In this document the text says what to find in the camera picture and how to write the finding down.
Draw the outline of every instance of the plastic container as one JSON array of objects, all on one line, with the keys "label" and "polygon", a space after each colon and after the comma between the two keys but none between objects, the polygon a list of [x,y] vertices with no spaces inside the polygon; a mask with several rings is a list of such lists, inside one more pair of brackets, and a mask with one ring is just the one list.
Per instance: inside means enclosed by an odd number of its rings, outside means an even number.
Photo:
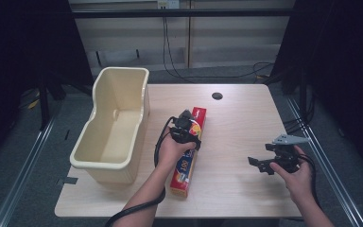
[{"label": "plastic container", "polygon": [[149,98],[144,68],[108,67],[93,87],[94,107],[70,155],[100,183],[133,183],[147,130]]}]

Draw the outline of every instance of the metal rail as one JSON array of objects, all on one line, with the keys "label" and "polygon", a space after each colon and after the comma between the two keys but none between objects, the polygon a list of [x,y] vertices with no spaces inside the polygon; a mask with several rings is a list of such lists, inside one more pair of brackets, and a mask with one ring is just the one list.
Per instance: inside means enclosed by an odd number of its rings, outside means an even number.
[{"label": "metal rail", "polygon": [[309,145],[314,151],[314,154],[320,163],[320,167],[322,168],[323,173],[328,179],[329,184],[332,186],[332,189],[335,191],[335,194],[337,195],[337,198],[340,201],[344,212],[346,212],[346,215],[349,218],[350,222],[355,227],[363,227],[363,218],[353,198],[350,196],[349,192],[346,190],[340,178],[336,174],[334,168],[332,167],[332,164],[329,162],[329,159],[325,154],[325,151],[320,146],[320,142],[318,141],[315,134],[312,132],[311,128],[309,126],[306,126],[306,124],[303,124],[303,122],[301,121],[300,109],[296,100],[292,97],[289,97],[287,99],[287,102],[297,121],[301,123],[302,133],[306,138],[310,140]]},{"label": "metal rail", "polygon": [[32,170],[38,160],[38,157],[43,149],[43,146],[52,130],[54,125],[54,121],[56,116],[58,115],[61,109],[61,101],[59,101],[58,105],[54,109],[54,113],[47,123],[46,127],[43,131],[40,131],[38,134],[37,140],[34,143],[28,157],[23,164],[23,167],[17,176],[16,181],[12,185],[8,195],[6,196],[4,202],[0,207],[0,227],[8,226],[9,220],[19,202],[20,198],[22,197],[23,191],[25,190],[27,180],[32,173]]},{"label": "metal rail", "polygon": [[311,13],[293,9],[133,9],[73,10],[75,18],[138,18],[138,17],[266,17],[308,16]]}]

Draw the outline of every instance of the electrical cord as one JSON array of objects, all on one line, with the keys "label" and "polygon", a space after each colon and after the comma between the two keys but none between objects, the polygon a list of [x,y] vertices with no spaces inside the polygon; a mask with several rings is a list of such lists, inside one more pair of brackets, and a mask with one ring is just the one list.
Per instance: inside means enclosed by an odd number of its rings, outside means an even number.
[{"label": "electrical cord", "polygon": [[314,111],[315,111],[315,95],[313,94],[307,110],[307,116],[301,116],[297,119],[292,119],[283,122],[287,134],[291,134],[293,132],[301,130],[304,126],[307,126],[314,117]]},{"label": "electrical cord", "polygon": [[252,82],[253,84],[255,84],[255,83],[256,83],[256,81],[258,80],[258,76],[259,76],[259,75],[257,75],[257,74],[256,74],[256,73],[257,73],[257,71],[255,70],[255,66],[256,66],[256,65],[258,65],[258,64],[266,64],[266,65],[267,65],[267,67],[268,67],[268,66],[270,66],[270,65],[273,65],[274,63],[272,63],[272,62],[257,62],[257,63],[255,63],[255,64],[252,66],[252,72],[254,72],[254,74],[255,74],[254,81]]},{"label": "electrical cord", "polygon": [[[172,64],[172,68],[173,68],[173,71],[175,71],[175,74],[171,73],[169,71],[169,69],[167,68],[166,66],[166,63],[165,63],[165,57],[164,57],[164,54],[165,54],[165,49],[167,47],[167,51],[168,51],[168,54],[169,54],[169,58],[170,58],[170,62]],[[174,65],[174,62],[173,62],[173,58],[172,58],[172,54],[170,52],[170,42],[169,42],[169,35],[168,35],[168,28],[167,28],[167,20],[166,20],[166,17],[164,17],[164,48],[163,48],[163,62],[164,62],[164,69],[166,70],[166,72],[174,77],[174,78],[177,78],[177,79],[182,79],[186,82],[189,82],[189,83],[195,83],[194,81],[191,81],[189,79],[238,79],[238,78],[243,78],[243,77],[246,77],[246,76],[250,76],[252,74],[256,75],[257,72],[265,69],[265,68],[268,68],[269,66],[273,65],[274,63],[272,62],[257,62],[253,67],[252,67],[252,72],[250,73],[247,73],[247,74],[243,74],[243,75],[239,75],[239,76],[228,76],[228,77],[211,77],[211,76],[208,76],[208,77],[183,77],[179,72],[178,70],[176,69],[175,65]],[[264,67],[261,67],[259,68],[258,70],[255,70],[255,66],[258,65],[258,64],[262,64],[262,63],[266,63],[267,65],[264,66]]]},{"label": "electrical cord", "polygon": [[[172,74],[166,67],[166,63],[165,63],[165,60],[164,60],[164,52],[165,52],[165,47],[166,47],[166,44],[167,44],[167,51],[169,53],[169,58],[170,58],[170,62],[172,63],[172,67],[173,67],[173,70],[175,71],[176,75]],[[168,33],[167,33],[167,20],[166,20],[166,17],[164,17],[164,51],[163,51],[163,60],[164,60],[164,69],[166,70],[166,72],[174,77],[174,78],[177,78],[177,79],[182,79],[186,82],[189,82],[189,83],[194,83],[193,81],[191,80],[188,80],[188,79],[185,79],[184,77],[182,77],[182,75],[179,74],[178,70],[176,70],[176,67],[175,67],[175,64],[173,63],[173,58],[172,58],[172,54],[170,52],[170,43],[169,43],[169,36],[168,36]]]},{"label": "electrical cord", "polygon": [[306,154],[300,154],[299,159],[306,161],[309,165],[311,165],[311,191],[312,191],[312,196],[314,197],[315,202],[317,203],[317,206],[322,209],[320,207],[320,201],[318,200],[318,195],[317,195],[317,191],[316,191],[316,181],[317,181],[317,170],[315,168],[315,163],[314,160],[312,160],[312,158]]},{"label": "electrical cord", "polygon": [[[159,149],[161,148],[161,144],[164,141],[164,138],[167,137],[167,135],[168,135],[168,133],[164,134],[164,132],[166,131],[167,125],[170,123],[170,121],[175,120],[175,119],[176,119],[176,117],[172,116],[166,121],[166,124],[164,125],[164,128],[163,128],[163,130],[161,132],[161,135],[160,135],[160,137],[158,139],[158,142],[157,142],[157,144],[155,146],[155,151],[154,151],[154,165],[155,165],[155,167],[157,166],[158,161],[159,161]],[[132,207],[130,207],[128,209],[125,209],[125,210],[122,210],[122,211],[118,212],[117,214],[113,215],[111,218],[108,219],[108,221],[105,224],[105,227],[111,227],[115,221],[117,221],[118,219],[120,219],[120,218],[122,218],[124,216],[127,216],[129,214],[135,213],[135,212],[140,211],[140,210],[147,209],[150,206],[157,205],[157,204],[161,203],[164,200],[165,195],[166,195],[166,190],[164,188],[157,199],[155,199],[153,201],[148,201],[148,202],[145,202],[145,203],[141,203],[139,205],[135,205],[135,206],[132,206]]]}]

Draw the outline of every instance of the wooden table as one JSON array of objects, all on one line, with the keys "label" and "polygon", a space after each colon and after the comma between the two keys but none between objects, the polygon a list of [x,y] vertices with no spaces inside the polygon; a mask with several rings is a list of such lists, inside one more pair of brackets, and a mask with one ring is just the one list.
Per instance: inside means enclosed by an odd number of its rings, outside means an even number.
[{"label": "wooden table", "polygon": [[[212,93],[221,93],[215,100]],[[273,158],[265,143],[285,128],[268,87],[260,84],[149,84],[150,114],[138,176],[131,185],[99,184],[84,170],[70,168],[55,214],[59,217],[110,217],[120,211],[153,170],[153,151],[164,123],[184,109],[207,109],[202,145],[188,198],[167,194],[160,218],[300,217],[277,174],[250,166],[247,157]]]}]

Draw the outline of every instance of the red box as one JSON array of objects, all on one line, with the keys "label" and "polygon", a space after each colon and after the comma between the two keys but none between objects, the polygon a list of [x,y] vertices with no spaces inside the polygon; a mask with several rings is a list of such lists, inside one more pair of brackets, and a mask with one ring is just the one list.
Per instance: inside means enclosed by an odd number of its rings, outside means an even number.
[{"label": "red box", "polygon": [[[200,131],[190,130],[190,133],[197,133],[199,140],[201,139],[203,127],[205,123],[206,109],[194,107],[192,115],[199,124]],[[177,162],[175,171],[173,172],[172,181],[170,182],[170,191],[178,196],[187,197],[188,189],[193,176],[194,164],[198,158],[198,151],[195,149],[187,150],[180,160]]]}]

